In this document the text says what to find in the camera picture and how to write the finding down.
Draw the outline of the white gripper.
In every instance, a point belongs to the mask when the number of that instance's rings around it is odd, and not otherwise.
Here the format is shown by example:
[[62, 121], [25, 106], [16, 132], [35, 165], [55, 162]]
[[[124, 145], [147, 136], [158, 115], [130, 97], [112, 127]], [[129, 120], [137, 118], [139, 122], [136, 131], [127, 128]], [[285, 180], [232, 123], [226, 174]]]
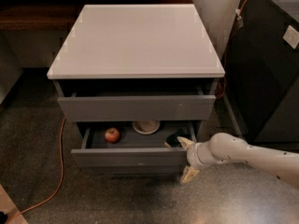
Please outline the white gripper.
[[214, 164], [215, 158], [211, 153], [208, 142], [194, 143], [192, 140], [182, 136], [178, 136], [177, 140], [187, 150], [187, 160], [190, 166], [184, 168], [180, 178], [180, 184], [186, 185], [200, 173], [198, 169], [203, 169]]

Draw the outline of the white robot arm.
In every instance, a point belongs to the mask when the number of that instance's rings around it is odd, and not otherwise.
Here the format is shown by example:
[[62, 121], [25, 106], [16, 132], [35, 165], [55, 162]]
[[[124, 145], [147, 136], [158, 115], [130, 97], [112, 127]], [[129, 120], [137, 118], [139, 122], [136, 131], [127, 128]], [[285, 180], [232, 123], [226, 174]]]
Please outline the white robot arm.
[[256, 147], [228, 133], [216, 133], [204, 143], [195, 143], [181, 136], [178, 140], [187, 154], [187, 165], [180, 178], [181, 185], [191, 182], [208, 166], [245, 163], [299, 188], [298, 153]]

